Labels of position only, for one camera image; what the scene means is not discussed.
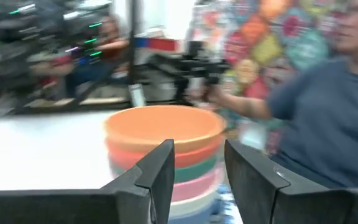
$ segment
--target green bowl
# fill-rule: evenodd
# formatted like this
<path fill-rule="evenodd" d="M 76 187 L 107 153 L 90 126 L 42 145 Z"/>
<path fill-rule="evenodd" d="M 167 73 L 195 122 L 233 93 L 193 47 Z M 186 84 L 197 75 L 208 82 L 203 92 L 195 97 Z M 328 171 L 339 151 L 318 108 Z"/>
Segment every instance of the green bowl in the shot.
<path fill-rule="evenodd" d="M 215 166 L 218 158 L 216 155 L 195 165 L 175 169 L 175 183 L 188 182 L 208 173 Z M 118 175 L 125 173 L 123 168 L 110 162 L 110 168 Z"/>

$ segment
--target person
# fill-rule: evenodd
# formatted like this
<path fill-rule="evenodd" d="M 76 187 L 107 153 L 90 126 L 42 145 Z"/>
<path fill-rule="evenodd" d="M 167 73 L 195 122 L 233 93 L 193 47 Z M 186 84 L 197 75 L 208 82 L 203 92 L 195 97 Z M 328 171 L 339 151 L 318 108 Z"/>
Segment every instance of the person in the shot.
<path fill-rule="evenodd" d="M 217 85 L 208 96 L 243 116 L 288 120 L 271 160 L 331 189 L 358 187 L 358 0 L 348 7 L 335 41 L 345 57 L 301 72 L 265 100 L 228 95 Z"/>
<path fill-rule="evenodd" d="M 116 15 L 104 16 L 101 22 L 102 24 L 99 27 L 101 38 L 98 40 L 99 45 L 96 50 L 102 51 L 104 63 L 78 67 L 72 74 L 68 75 L 66 77 L 66 88 L 69 97 L 75 97 L 77 93 L 87 89 L 90 82 L 97 80 L 106 73 L 112 73 L 111 82 L 126 83 L 128 63 L 121 64 L 112 72 L 109 71 L 108 63 L 116 60 L 118 55 L 129 45 L 127 38 L 129 31 Z"/>

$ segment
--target stacked bowls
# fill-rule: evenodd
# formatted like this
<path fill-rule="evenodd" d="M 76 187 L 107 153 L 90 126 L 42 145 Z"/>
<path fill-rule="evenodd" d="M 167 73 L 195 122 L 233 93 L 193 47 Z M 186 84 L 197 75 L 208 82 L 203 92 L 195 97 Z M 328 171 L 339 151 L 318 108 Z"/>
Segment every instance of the stacked bowls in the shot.
<path fill-rule="evenodd" d="M 204 223 L 223 181 L 217 152 L 224 120 L 189 106 L 145 106 L 120 111 L 105 123 L 113 174 L 120 175 L 166 139 L 175 141 L 170 223 Z"/>

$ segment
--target red bowl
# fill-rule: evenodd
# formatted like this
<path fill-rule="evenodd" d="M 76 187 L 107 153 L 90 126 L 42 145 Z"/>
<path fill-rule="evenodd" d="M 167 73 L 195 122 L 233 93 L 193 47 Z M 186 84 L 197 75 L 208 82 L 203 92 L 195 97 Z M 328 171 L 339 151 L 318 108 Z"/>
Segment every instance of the red bowl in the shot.
<path fill-rule="evenodd" d="M 105 143 L 109 150 L 109 158 L 113 161 L 113 163 L 123 169 L 131 168 L 137 161 L 146 155 L 144 152 L 122 150 L 115 146 L 108 138 L 106 138 Z M 210 158 L 219 150 L 222 144 L 223 136 L 220 135 L 212 144 L 202 147 L 201 149 L 175 153 L 175 168 L 192 166 Z"/>

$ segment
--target colorful patterned fabric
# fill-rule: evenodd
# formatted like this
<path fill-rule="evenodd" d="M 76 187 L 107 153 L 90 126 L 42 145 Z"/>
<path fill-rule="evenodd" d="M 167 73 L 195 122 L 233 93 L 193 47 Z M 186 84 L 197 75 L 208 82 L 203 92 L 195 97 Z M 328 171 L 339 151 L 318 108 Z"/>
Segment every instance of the colorful patterned fabric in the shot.
<path fill-rule="evenodd" d="M 281 82 L 326 60 L 345 0 L 215 0 L 197 9 L 193 39 L 225 58 L 232 70 L 224 91 L 265 98 Z M 228 130 L 240 116 L 220 109 Z M 284 122 L 263 122 L 272 133 L 266 142 L 274 153 Z"/>

